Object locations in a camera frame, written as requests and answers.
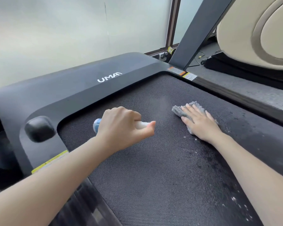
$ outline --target beige massage chair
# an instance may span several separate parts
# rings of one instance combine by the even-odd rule
[[[283,0],[236,0],[217,27],[217,40],[234,60],[283,70]]]

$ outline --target forearm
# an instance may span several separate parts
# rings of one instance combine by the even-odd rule
[[[93,138],[0,193],[0,226],[48,225],[79,184],[108,156]]]
[[[211,144],[229,164],[263,224],[283,225],[283,176],[226,134],[218,135]]]

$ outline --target person's left arm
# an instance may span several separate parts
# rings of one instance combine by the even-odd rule
[[[124,107],[106,110],[96,137],[0,193],[0,226],[49,225],[102,161],[154,134],[155,122],[137,130],[140,120],[139,113]]]

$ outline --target treadmill belt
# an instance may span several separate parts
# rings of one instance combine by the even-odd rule
[[[69,151],[95,136],[93,122],[124,106],[156,121],[155,135],[101,163],[89,179],[123,225],[262,225],[222,156],[172,111],[197,101],[224,132],[283,174],[283,127],[170,75],[156,75],[59,125]]]

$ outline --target microfiber cloth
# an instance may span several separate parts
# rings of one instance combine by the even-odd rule
[[[202,112],[203,114],[205,114],[205,110],[204,110],[204,108],[200,105],[200,104],[198,104],[197,102],[191,102],[191,103],[189,103],[189,105],[190,106],[192,106],[192,105],[195,105],[199,110],[200,110],[200,112]],[[189,118],[191,121],[193,121],[193,119],[191,118],[191,117],[189,117],[188,116],[188,114],[186,114],[184,111],[182,111],[182,109],[181,109],[181,106],[173,106],[173,108],[172,108],[172,112],[174,112],[177,116],[179,116],[179,117],[187,117],[187,118]],[[189,133],[191,134],[191,135],[193,135],[193,133],[192,133],[192,131],[191,131],[191,129],[187,126],[187,128],[188,128],[188,131],[189,131]]]

